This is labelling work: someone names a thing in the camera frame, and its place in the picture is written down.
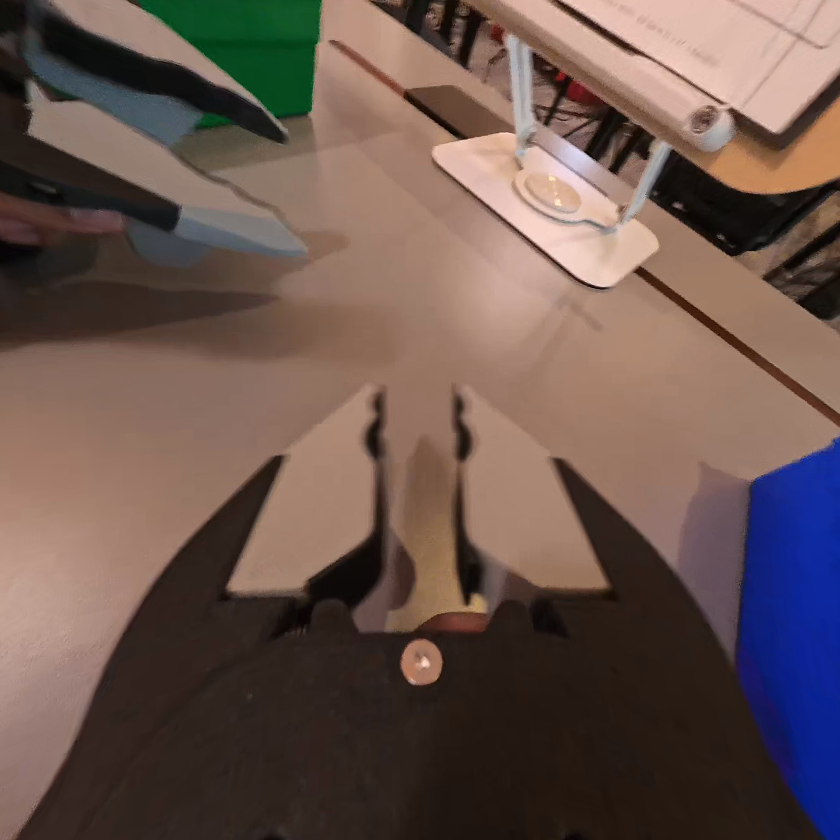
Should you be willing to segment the dark rectangular table hatch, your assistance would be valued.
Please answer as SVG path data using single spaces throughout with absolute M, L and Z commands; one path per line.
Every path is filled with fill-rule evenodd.
M 457 86 L 407 88 L 403 98 L 457 140 L 513 133 L 509 122 Z

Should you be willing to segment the green storage bin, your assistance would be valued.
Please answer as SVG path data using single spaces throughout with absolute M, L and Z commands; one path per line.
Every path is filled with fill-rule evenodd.
M 312 110 L 321 1 L 141 1 L 276 117 Z

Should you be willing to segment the person's left hand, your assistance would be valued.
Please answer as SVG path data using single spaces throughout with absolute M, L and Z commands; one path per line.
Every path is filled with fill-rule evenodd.
M 1 240 L 7 245 L 43 248 L 67 235 L 115 235 L 123 228 L 119 213 L 49 206 L 1 193 Z

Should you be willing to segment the blue storage bin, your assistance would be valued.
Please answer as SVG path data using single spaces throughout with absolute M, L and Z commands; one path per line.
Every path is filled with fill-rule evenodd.
M 839 838 L 839 440 L 750 487 L 736 666 L 764 743 Z

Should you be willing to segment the instruction sheet board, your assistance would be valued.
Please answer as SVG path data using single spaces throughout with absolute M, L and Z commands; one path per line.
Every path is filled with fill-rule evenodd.
M 721 184 L 838 181 L 838 2 L 469 2 Z

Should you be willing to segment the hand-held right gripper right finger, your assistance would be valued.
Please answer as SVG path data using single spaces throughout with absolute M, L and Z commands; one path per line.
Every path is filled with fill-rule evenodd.
M 550 452 L 471 387 L 453 392 L 454 529 L 467 605 L 603 595 L 610 584 Z

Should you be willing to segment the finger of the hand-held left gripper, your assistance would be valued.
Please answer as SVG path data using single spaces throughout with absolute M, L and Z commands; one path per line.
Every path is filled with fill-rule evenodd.
M 213 249 L 302 257 L 303 242 L 268 204 L 197 170 L 158 141 L 83 102 L 30 102 L 28 134 L 159 197 L 177 209 L 171 232 L 137 217 L 125 233 L 152 264 L 188 267 Z
M 282 123 L 158 17 L 132 2 L 23 2 L 23 60 L 47 88 L 174 146 L 206 115 L 264 140 Z

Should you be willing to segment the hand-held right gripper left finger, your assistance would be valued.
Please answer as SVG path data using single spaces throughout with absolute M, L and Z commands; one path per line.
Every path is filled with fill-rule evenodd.
M 336 599 L 351 609 L 373 595 L 385 571 L 384 424 L 384 390 L 364 385 L 290 446 L 229 592 Z

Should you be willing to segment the white desk stand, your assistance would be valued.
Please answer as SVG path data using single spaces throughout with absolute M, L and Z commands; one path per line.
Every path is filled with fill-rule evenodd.
M 607 93 L 617 95 L 697 151 L 719 152 L 734 137 L 729 107 L 669 70 L 585 30 L 584 45 L 567 38 L 555 49 Z M 632 198 L 616 204 L 536 141 L 532 47 L 537 36 L 507 36 L 514 131 L 433 148 L 436 165 L 580 283 L 613 288 L 658 251 L 658 239 L 636 220 L 673 144 L 657 138 Z

